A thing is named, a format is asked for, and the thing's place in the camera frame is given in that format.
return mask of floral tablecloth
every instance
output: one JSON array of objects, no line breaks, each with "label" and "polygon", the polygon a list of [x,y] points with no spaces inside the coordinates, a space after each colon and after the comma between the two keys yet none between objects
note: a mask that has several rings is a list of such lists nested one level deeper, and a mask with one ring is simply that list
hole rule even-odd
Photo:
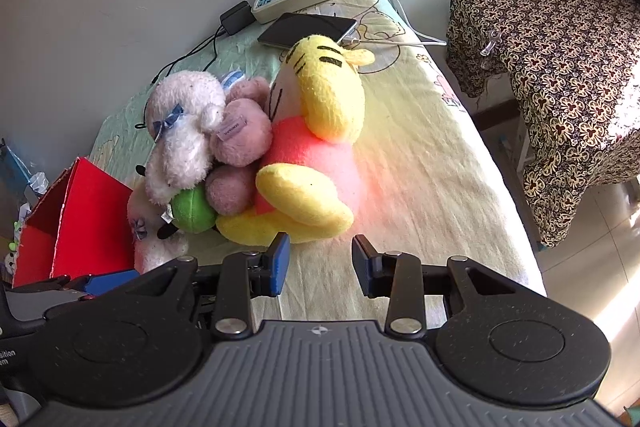
[{"label": "floral tablecloth", "polygon": [[[488,57],[480,51],[501,34]],[[640,172],[640,6],[633,0],[451,0],[447,62],[479,96],[509,73],[536,159],[524,191],[545,245],[591,185]]]}]

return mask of phone screen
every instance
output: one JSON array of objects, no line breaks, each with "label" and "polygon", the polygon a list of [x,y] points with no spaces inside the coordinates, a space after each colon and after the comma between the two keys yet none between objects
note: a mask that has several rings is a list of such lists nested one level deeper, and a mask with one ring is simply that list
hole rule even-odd
[{"label": "phone screen", "polygon": [[258,42],[277,48],[289,49],[296,42],[311,35],[324,35],[336,44],[356,26],[354,19],[314,15],[308,13],[283,13],[258,37]]}]

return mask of white fluffy dog plush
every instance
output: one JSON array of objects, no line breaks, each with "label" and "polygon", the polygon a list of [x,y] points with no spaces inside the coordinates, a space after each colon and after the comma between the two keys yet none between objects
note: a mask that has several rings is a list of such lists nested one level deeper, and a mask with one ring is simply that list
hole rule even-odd
[{"label": "white fluffy dog plush", "polygon": [[168,239],[158,239],[158,230],[164,225],[162,213],[164,207],[146,197],[144,180],[137,180],[127,203],[127,218],[134,238],[134,268],[139,273],[187,253],[187,238],[179,230]]},{"label": "white fluffy dog plush", "polygon": [[210,73],[179,71],[156,86],[145,109],[146,128],[156,141],[145,175],[152,203],[166,205],[207,177],[213,158],[209,135],[224,108],[225,93]]}]

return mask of yellow plush toy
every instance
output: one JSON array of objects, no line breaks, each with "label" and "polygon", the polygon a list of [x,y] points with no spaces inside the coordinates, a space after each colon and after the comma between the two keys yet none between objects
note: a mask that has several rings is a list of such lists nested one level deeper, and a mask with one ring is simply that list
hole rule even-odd
[{"label": "yellow plush toy", "polygon": [[346,50],[323,36],[297,42],[271,88],[273,142],[256,175],[252,208],[219,216],[226,238],[243,245],[271,243],[287,232],[292,243],[334,237],[352,224],[360,178],[352,144],[364,123],[358,66],[368,50]]}]

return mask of black round joint cover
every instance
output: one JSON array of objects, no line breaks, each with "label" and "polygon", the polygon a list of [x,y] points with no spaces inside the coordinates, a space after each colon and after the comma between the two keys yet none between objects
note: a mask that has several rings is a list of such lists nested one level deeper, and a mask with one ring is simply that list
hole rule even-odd
[{"label": "black round joint cover", "polygon": [[53,397],[127,407],[184,381],[202,353],[198,330],[158,298],[95,299],[59,315],[34,339],[28,362]]},{"label": "black round joint cover", "polygon": [[589,319],[531,292],[479,297],[436,337],[446,371],[471,391],[516,407],[592,397],[610,347]]}]

